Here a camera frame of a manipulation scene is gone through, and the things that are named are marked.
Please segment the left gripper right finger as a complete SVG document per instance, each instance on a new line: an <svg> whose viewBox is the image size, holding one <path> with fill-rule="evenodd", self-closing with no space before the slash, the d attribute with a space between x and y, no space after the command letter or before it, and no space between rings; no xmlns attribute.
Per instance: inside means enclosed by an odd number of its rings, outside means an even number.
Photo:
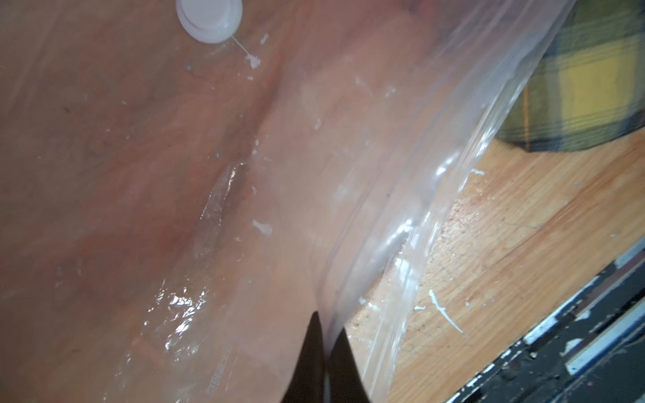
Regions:
<svg viewBox="0 0 645 403"><path fill-rule="evenodd" d="M339 334L329 357L329 402L371 402L345 329Z"/></svg>

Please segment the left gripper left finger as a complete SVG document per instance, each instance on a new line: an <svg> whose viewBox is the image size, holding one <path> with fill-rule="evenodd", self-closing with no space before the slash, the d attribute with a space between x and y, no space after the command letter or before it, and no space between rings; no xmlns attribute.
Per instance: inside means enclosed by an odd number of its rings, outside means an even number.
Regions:
<svg viewBox="0 0 645 403"><path fill-rule="evenodd" d="M326 360L322 325L318 312L314 312L282 403L323 402L325 375Z"/></svg>

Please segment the clear plastic vacuum bag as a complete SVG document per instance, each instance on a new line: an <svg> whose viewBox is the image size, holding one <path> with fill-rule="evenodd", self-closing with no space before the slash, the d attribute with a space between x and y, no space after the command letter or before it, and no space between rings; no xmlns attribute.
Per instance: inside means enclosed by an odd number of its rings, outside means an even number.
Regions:
<svg viewBox="0 0 645 403"><path fill-rule="evenodd" d="M433 241L569 1L1 4L1 399L385 401Z"/></svg>

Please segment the white vacuum bag valve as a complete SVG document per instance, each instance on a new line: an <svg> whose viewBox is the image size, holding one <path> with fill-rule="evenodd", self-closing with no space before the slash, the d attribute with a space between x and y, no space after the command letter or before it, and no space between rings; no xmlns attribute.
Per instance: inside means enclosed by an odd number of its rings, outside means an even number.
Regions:
<svg viewBox="0 0 645 403"><path fill-rule="evenodd" d="M205 44L218 44L231 38L240 26L243 10L241 0L176 0L176 14L182 28Z"/></svg>

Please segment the yellow green plaid shirt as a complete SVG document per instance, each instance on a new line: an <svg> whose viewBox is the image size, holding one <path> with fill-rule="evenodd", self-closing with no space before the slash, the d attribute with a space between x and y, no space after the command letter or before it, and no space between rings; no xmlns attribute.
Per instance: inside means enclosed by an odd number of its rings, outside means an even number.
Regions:
<svg viewBox="0 0 645 403"><path fill-rule="evenodd" d="M644 126L644 3L578 1L497 139L527 152L576 152Z"/></svg>

